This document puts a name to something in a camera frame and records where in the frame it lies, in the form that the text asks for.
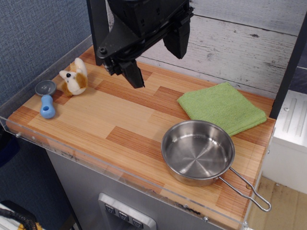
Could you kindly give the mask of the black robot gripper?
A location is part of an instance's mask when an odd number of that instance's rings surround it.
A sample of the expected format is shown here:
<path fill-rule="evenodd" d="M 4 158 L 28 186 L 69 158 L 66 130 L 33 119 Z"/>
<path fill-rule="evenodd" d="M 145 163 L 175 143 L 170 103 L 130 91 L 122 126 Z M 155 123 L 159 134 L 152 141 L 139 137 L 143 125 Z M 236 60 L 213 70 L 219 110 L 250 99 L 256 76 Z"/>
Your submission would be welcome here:
<path fill-rule="evenodd" d="M 135 59 L 163 40 L 182 59 L 189 43 L 193 8 L 188 0 L 110 0 L 114 24 L 97 50 L 110 75 L 121 74 L 137 89 L 145 87 Z"/>

